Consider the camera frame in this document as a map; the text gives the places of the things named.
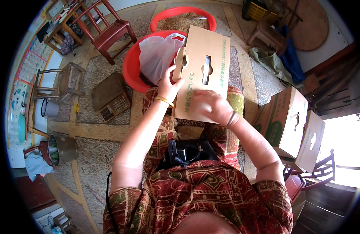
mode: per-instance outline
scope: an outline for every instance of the red patterned fabric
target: red patterned fabric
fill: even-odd
[[[145,95],[143,112],[154,101],[157,90]],[[242,114],[243,96],[229,87],[227,99]],[[202,160],[187,167],[155,171],[168,146],[178,139],[177,120],[164,116],[144,163],[148,172],[143,190],[119,188],[110,196],[112,216],[119,233],[172,233],[195,212],[212,212],[240,233],[290,233],[293,215],[285,185],[276,180],[250,185],[239,171],[238,138],[220,125],[209,125],[202,134],[211,136],[211,146],[221,161]],[[107,208],[103,233],[115,233]]]

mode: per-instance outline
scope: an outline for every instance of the cardboard box stack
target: cardboard box stack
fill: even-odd
[[[198,108],[210,109],[210,106],[196,106],[192,94],[194,90],[214,90],[227,98],[229,48],[228,37],[196,26],[189,27],[184,46],[178,50],[175,59],[177,67],[172,79],[177,82],[184,78],[185,83],[174,101],[173,117],[214,123],[197,112]]]
[[[325,127],[294,87],[273,95],[261,106],[253,126],[275,149],[282,162],[300,171],[313,172]]]

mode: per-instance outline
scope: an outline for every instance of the tiled floor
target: tiled floor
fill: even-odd
[[[237,5],[207,0],[198,2],[172,0],[171,2],[150,2],[144,6],[134,6],[117,13],[131,23],[138,38],[149,31],[149,22],[153,15],[164,9],[193,6],[212,14],[217,23],[216,32],[231,38],[229,85],[243,91],[245,106],[250,104],[250,109],[245,109],[245,113],[250,115],[250,118],[254,117],[254,112],[251,111],[257,111],[257,104],[265,104],[271,95],[283,89],[276,77],[247,57],[245,41],[254,28],[255,22],[244,21],[241,18],[242,7]],[[111,15],[107,15],[106,18],[110,22],[114,20]],[[124,41],[117,42],[109,51],[115,54],[125,43]],[[75,48],[76,56],[72,53],[67,54],[60,69],[71,61],[86,69],[82,88],[86,95],[74,100],[74,104],[79,103],[80,107],[77,114],[73,112],[73,106],[61,105],[59,115],[48,119],[49,133],[55,131],[57,133],[54,134],[67,134],[75,138],[78,144],[78,159],[60,165],[54,174],[46,176],[50,189],[67,213],[75,218],[76,224],[87,233],[102,233],[107,175],[110,172],[111,163],[127,133],[142,116],[143,94],[130,87],[127,87],[127,92],[132,101],[131,107],[108,124],[102,123],[91,105],[92,88],[111,73],[121,72],[127,50],[117,56],[114,66],[111,66],[100,55],[89,39],[85,39],[82,46]],[[182,139],[197,138],[204,126],[202,122],[179,119],[178,133]],[[253,182],[256,169],[241,146],[238,150],[238,162],[241,171]]]

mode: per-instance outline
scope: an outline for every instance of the white plastic bag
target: white plastic bag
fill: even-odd
[[[184,44],[184,40],[174,39],[175,37],[185,38],[184,35],[173,33],[166,38],[148,37],[138,44],[141,50],[140,71],[155,85],[158,85],[175,53]]]

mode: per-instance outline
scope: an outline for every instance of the red plastic basin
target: red plastic basin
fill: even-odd
[[[162,12],[160,12],[159,14],[157,14],[156,16],[154,16],[154,18],[151,20],[150,22],[150,30],[151,32],[156,32],[157,27],[158,27],[158,22],[160,20],[164,20],[167,19],[169,17],[175,16],[175,15],[179,15],[179,14],[183,14],[183,13],[196,13],[197,15],[202,15],[205,16],[208,20],[208,24],[210,25],[210,31],[215,32],[216,29],[216,21],[215,18],[208,12],[201,10],[200,8],[195,8],[195,7],[190,7],[190,6],[179,6],[179,7],[173,7],[173,8],[169,8],[167,10],[164,10]]]
[[[173,33],[179,33],[181,35],[186,36],[186,33],[177,30],[162,30],[158,32],[151,33],[149,35],[144,36],[138,42],[134,43],[133,46],[128,50],[127,55],[123,61],[123,76],[125,81],[128,83],[130,87],[134,90],[145,94],[147,90],[150,88],[147,84],[145,84],[140,78],[140,47],[138,44],[144,39],[152,36],[160,36],[167,37]]]

